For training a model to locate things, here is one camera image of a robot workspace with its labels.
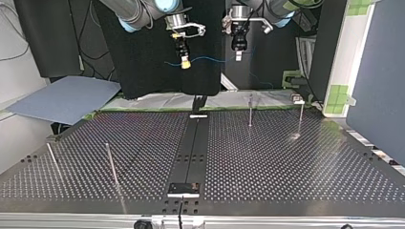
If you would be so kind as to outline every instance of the metal post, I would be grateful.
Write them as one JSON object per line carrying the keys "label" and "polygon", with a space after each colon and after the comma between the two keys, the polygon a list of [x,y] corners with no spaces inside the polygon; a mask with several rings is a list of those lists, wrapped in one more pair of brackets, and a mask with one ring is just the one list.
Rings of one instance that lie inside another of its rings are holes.
{"label": "metal post", "polygon": [[252,126],[253,122],[253,94],[249,98],[249,127]]}
{"label": "metal post", "polygon": [[302,120],[303,120],[304,106],[305,106],[305,103],[303,103],[303,104],[301,105],[300,124],[301,124],[301,122],[302,122]]}
{"label": "metal post", "polygon": [[48,147],[48,150],[49,150],[49,152],[50,152],[50,154],[51,154],[51,157],[52,157],[53,163],[57,164],[56,157],[54,157],[54,154],[53,154],[53,149],[52,149],[51,144],[50,144],[50,143],[47,143],[47,147]]}
{"label": "metal post", "polygon": [[110,159],[110,165],[111,165],[111,170],[113,171],[114,181],[116,182],[117,185],[119,185],[117,172],[116,172],[116,166],[114,165],[113,155],[111,154],[111,150],[110,150],[110,144],[105,143],[105,149],[107,150],[107,155],[108,155],[108,158]]}

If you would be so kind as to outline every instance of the black fabric backdrop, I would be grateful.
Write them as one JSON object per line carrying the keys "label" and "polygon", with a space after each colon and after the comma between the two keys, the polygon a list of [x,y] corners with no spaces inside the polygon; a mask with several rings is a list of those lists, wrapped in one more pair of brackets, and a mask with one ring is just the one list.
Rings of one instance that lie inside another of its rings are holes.
{"label": "black fabric backdrop", "polygon": [[[188,39],[191,59],[202,55],[223,59],[224,1],[183,0],[183,4],[193,7],[187,13],[191,21],[206,25],[204,37]],[[180,63],[180,59],[163,18],[155,21],[152,30],[144,28],[129,33],[103,4],[96,1],[95,8],[126,98],[155,92],[215,95],[220,91],[219,63],[202,59],[192,63],[189,70],[164,64],[164,61]]]}

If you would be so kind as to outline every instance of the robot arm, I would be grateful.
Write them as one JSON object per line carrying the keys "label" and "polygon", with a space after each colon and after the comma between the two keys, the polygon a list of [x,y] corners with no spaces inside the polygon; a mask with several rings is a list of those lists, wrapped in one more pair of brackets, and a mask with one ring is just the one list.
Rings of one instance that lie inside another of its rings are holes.
{"label": "robot arm", "polygon": [[[232,8],[223,19],[224,32],[233,36],[232,50],[236,52],[236,60],[242,60],[242,53],[247,50],[246,35],[251,22],[261,22],[264,33],[273,30],[272,25],[283,27],[294,15],[293,9],[308,6],[299,4],[297,0],[233,0]],[[323,0],[315,2],[311,7],[320,7]]]}
{"label": "robot arm", "polygon": [[[176,43],[176,52],[181,58],[181,67],[191,67],[190,50],[186,39],[204,36],[205,26],[187,21],[186,12],[181,0],[101,0],[114,11],[121,26],[128,32],[139,31],[143,27],[153,28],[154,20],[165,16],[167,29]],[[195,27],[198,33],[188,34],[187,29]]]}

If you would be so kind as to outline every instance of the white panel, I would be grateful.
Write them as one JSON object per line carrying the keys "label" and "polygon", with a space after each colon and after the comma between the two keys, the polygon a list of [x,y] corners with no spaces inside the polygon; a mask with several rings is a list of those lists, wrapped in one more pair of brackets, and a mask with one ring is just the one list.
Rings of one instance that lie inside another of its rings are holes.
{"label": "white panel", "polygon": [[[374,5],[369,7],[367,15],[346,16],[343,22],[337,44],[336,56],[333,62],[333,68],[330,74],[326,104],[330,95],[330,85],[348,85],[349,96],[352,96],[352,90],[357,78],[361,58],[369,33],[370,24],[373,18]],[[324,114],[327,117],[346,117],[348,112],[346,106],[342,114]]]}
{"label": "white panel", "polygon": [[51,131],[50,122],[12,114],[0,115],[0,174],[39,149]]}
{"label": "white panel", "polygon": [[[0,2],[13,6],[12,0]],[[0,59],[4,59],[24,52],[28,44],[3,13],[21,31],[18,18],[8,9],[0,9]],[[0,174],[41,147],[52,133],[49,122],[2,111],[15,100],[45,86],[30,51],[19,58],[0,61]]]}

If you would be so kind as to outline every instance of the blue cable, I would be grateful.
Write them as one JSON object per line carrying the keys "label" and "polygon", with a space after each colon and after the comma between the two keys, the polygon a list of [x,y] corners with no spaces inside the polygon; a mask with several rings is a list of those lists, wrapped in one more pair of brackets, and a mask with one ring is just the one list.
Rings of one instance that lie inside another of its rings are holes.
{"label": "blue cable", "polygon": [[[257,81],[259,81],[260,84],[269,85],[269,86],[271,86],[271,89],[274,89],[274,85],[272,85],[271,83],[268,83],[268,82],[261,82],[259,76],[257,76],[256,74],[254,74],[254,73],[251,71],[251,63],[252,63],[252,59],[253,59],[253,55],[254,55],[255,51],[256,51],[256,46],[253,48],[252,53],[251,53],[251,56],[250,56],[249,74],[252,75],[252,76],[254,76],[254,77],[256,77]],[[230,59],[228,59],[228,60],[219,60],[219,59],[215,59],[215,58],[212,58],[212,57],[203,55],[203,56],[199,56],[199,57],[196,57],[196,58],[192,59],[190,62],[193,63],[194,61],[197,61],[197,60],[207,59],[207,60],[211,60],[211,61],[214,61],[214,62],[217,62],[217,63],[226,63],[226,62],[228,62],[228,61],[230,61],[230,60],[232,60],[232,59],[234,59],[234,58],[235,58],[235,56],[233,56],[232,58],[230,58]],[[164,63],[167,64],[167,65],[170,65],[170,66],[172,66],[172,67],[179,67],[179,66],[181,66],[181,64],[173,64],[173,63],[170,63],[170,62],[167,62],[167,61],[164,61]]]}
{"label": "blue cable", "polygon": [[253,59],[253,55],[254,55],[254,52],[255,52],[255,51],[256,51],[256,46],[253,48],[253,50],[252,50],[252,55],[250,56],[249,74],[252,75],[252,76],[254,76],[254,77],[256,77],[257,81],[259,81],[260,84],[267,84],[267,85],[270,85],[270,86],[271,86],[271,89],[274,89],[274,85],[272,85],[271,83],[268,83],[268,82],[261,82],[259,76],[257,76],[256,74],[254,74],[254,73],[251,71],[251,63],[252,63],[252,59]]}
{"label": "blue cable", "polygon": [[[190,62],[193,63],[194,61],[197,61],[197,60],[207,59],[207,60],[211,60],[211,61],[214,61],[214,62],[217,62],[217,63],[226,63],[226,62],[232,60],[233,58],[235,58],[235,56],[228,59],[228,60],[219,60],[219,59],[215,59],[215,58],[203,55],[203,56],[199,56],[199,57],[196,57],[196,58],[192,59]],[[167,61],[164,61],[164,63],[167,64],[167,65],[170,65],[172,67],[181,66],[181,64],[173,64],[173,63],[170,63],[170,62],[167,62]]]}

